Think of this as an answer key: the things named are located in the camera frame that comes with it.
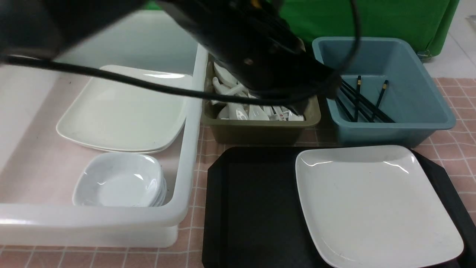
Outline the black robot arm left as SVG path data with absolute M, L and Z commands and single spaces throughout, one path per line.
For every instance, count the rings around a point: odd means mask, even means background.
M 125 83 L 160 93 L 303 114 L 313 96 L 334 99 L 338 68 L 325 66 L 265 0 L 158 0 L 157 5 L 238 79 L 255 99 L 158 86 L 54 60 L 147 4 L 146 0 L 2 0 L 1 62 Z

